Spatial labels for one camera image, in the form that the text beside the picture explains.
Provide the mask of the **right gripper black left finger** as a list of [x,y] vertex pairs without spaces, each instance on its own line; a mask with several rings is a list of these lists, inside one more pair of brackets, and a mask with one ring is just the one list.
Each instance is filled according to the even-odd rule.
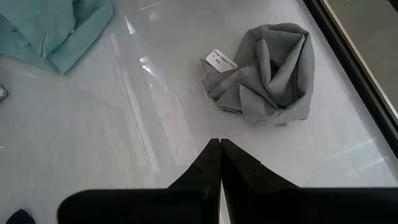
[[164,189],[91,189],[67,197],[59,224],[219,224],[221,143],[211,139]]

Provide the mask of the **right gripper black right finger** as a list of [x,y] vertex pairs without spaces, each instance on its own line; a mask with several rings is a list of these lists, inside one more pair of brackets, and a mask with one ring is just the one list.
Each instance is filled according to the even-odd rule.
[[299,187],[229,139],[221,146],[233,224],[398,224],[398,187]]

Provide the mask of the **grey cloth napkin white label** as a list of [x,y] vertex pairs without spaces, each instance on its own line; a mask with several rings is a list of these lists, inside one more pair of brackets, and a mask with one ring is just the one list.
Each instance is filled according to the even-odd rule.
[[222,110],[266,125],[308,118],[315,56],[299,25],[258,26],[245,33],[234,59],[214,50],[200,62],[204,89]]

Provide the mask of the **navy blue cloth napkin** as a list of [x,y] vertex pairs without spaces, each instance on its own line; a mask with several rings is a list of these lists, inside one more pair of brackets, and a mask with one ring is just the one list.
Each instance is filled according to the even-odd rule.
[[19,209],[7,219],[6,224],[36,224],[36,222],[25,210]]

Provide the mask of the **teal cloth napkin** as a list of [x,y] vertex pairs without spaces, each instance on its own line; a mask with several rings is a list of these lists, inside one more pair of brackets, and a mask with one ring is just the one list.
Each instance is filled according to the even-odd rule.
[[0,55],[63,75],[112,16],[112,0],[0,0]]

